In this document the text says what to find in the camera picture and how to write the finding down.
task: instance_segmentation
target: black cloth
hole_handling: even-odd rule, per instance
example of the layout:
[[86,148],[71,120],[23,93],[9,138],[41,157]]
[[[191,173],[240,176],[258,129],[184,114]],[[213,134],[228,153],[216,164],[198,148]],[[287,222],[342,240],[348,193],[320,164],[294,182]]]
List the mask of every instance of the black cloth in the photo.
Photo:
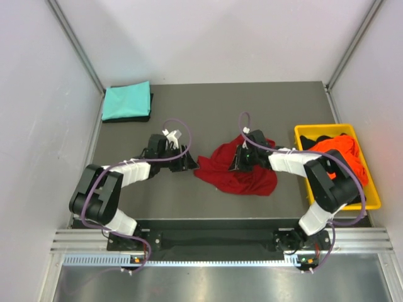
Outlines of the black cloth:
[[302,150],[309,150],[317,143],[323,142],[324,140],[328,140],[330,138],[331,137],[329,137],[327,135],[322,135],[322,136],[318,137],[317,140],[310,140],[309,138],[306,138],[305,136],[301,135],[300,140],[301,140]]

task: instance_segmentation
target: metal frame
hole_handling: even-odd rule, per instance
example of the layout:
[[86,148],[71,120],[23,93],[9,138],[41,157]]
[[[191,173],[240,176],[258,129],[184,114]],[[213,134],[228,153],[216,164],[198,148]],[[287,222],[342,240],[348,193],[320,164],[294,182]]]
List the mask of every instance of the metal frame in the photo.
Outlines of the metal frame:
[[[94,85],[97,87],[99,92],[104,95],[105,89],[82,45],[79,43],[79,40],[69,24],[60,4],[57,0],[46,0],[46,2],[57,18],[57,21],[60,23],[67,39],[70,41],[73,49],[77,53],[77,56],[80,58],[84,68],[87,70],[89,76],[94,82]],[[336,123],[341,122],[341,119],[332,96],[332,88],[349,62],[359,42],[363,38],[363,35],[368,30],[375,15],[380,10],[383,2],[384,0],[374,0],[362,24],[358,28],[356,35],[351,41],[349,47],[346,49],[342,59],[340,60],[340,63],[336,67],[336,70],[334,71],[329,83],[324,86]],[[100,120],[100,114],[101,106],[99,109],[98,121]],[[100,123],[98,122],[94,126],[93,136],[88,147],[86,164],[92,161],[94,148],[98,139],[99,126]],[[403,301],[403,275],[386,229],[339,228],[336,230],[336,235],[336,245],[335,249],[332,251],[333,254],[377,254],[393,301]],[[55,240],[52,244],[47,273],[38,300],[43,302],[53,301],[62,269],[62,264],[64,263],[65,258],[69,255],[86,254],[97,255],[97,257],[109,257],[110,255],[141,254],[141,252],[109,252],[106,250],[106,245],[107,239],[102,236],[99,230],[58,230],[55,235]],[[178,264],[162,263],[162,265],[176,266]]]
[[88,59],[87,54],[85,53],[82,45],[80,44],[79,40],[77,39],[74,30],[72,29],[70,23],[68,22],[65,14],[63,13],[62,8],[57,0],[46,0],[47,4],[49,5],[50,9],[52,10],[53,14],[57,18],[57,21],[61,25],[67,39],[70,41],[74,51],[77,53],[80,61],[82,62],[84,68],[88,72],[88,75],[93,80],[94,85],[98,89],[98,91],[104,95],[105,89],[99,79],[98,75],[96,74],[94,67],[91,64],[91,61]]
[[[327,229],[332,239],[331,229]],[[65,259],[70,259],[68,266],[99,266],[111,256],[144,256],[143,252],[114,252],[106,249],[108,239],[100,230],[58,230],[50,249],[47,278],[41,291],[41,302],[51,302],[54,299],[57,282]],[[298,254],[311,254],[312,252],[299,252]],[[393,301],[403,301],[403,278],[397,263],[393,246],[385,228],[337,228],[336,243],[332,254],[377,254],[385,280]],[[98,262],[88,263],[83,259],[99,259]],[[146,266],[163,267],[211,267],[211,266],[254,266],[254,267],[290,267],[294,266],[293,257],[285,257],[284,261],[219,261],[219,262],[153,262]],[[108,266],[120,267],[121,263],[109,263]]]

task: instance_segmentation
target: orange cloth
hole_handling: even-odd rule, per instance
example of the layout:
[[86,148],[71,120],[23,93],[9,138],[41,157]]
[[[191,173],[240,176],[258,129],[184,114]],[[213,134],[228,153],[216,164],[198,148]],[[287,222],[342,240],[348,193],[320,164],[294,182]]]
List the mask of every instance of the orange cloth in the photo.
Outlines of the orange cloth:
[[361,185],[364,187],[368,184],[368,175],[361,163],[360,149],[354,138],[349,135],[340,135],[328,140],[317,143],[313,146],[311,151],[327,152],[329,150],[337,150],[344,157],[348,165],[351,167],[357,178],[360,180]]

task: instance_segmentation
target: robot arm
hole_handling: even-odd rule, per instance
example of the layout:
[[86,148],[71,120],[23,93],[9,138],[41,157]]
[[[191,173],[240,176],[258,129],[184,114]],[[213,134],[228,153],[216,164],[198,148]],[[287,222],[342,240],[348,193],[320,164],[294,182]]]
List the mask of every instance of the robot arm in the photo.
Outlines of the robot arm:
[[[244,132],[252,141],[269,147],[262,131],[255,130],[250,133],[249,129],[245,128]],[[306,237],[321,231],[338,211],[357,198],[359,192],[356,184],[337,163],[317,154],[293,154],[293,150],[283,147],[275,149],[279,152],[269,152],[244,142],[238,146],[230,169],[247,172],[251,171],[254,165],[260,165],[276,172],[287,172],[307,178],[315,202],[298,222]],[[327,153],[349,167],[337,150]],[[331,179],[329,173],[335,173],[336,177]]]
[[[110,230],[124,235],[133,235],[137,222],[118,209],[121,188],[138,181],[145,181],[154,177],[161,168],[169,168],[171,172],[196,169],[197,163],[191,158],[189,152],[175,160],[160,162],[139,162],[139,159],[168,159],[179,155],[186,149],[185,145],[179,146],[178,139],[181,136],[179,130],[163,135],[153,134],[149,139],[139,158],[125,160],[122,165],[110,169],[92,195],[86,210],[86,219],[92,220]],[[109,166],[88,165],[74,191],[69,203],[70,212],[81,215],[85,200],[99,177]]]

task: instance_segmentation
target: stainless steel panel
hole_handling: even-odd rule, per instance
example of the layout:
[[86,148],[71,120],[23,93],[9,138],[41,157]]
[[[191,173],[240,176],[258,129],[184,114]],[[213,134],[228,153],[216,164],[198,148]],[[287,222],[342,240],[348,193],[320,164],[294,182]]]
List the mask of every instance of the stainless steel panel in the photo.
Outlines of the stainless steel panel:
[[[248,110],[252,129],[278,145],[293,146],[295,125],[334,123],[321,82],[237,83],[152,86],[147,123],[102,124],[96,164],[112,164],[141,153],[150,134],[167,118],[180,118],[192,130],[191,154],[211,156],[239,134],[239,113]],[[174,123],[169,129],[175,129]],[[187,142],[187,134],[181,141]],[[134,218],[300,218],[308,208],[301,178],[278,173],[269,197],[222,193],[192,172],[162,171],[151,180],[122,189],[119,207]],[[341,216],[356,215],[344,212]]]
[[[63,268],[70,289],[102,268]],[[150,267],[130,277],[107,272],[74,296],[60,286],[55,302],[80,301],[391,301],[377,255],[332,255],[314,275],[290,268]]]

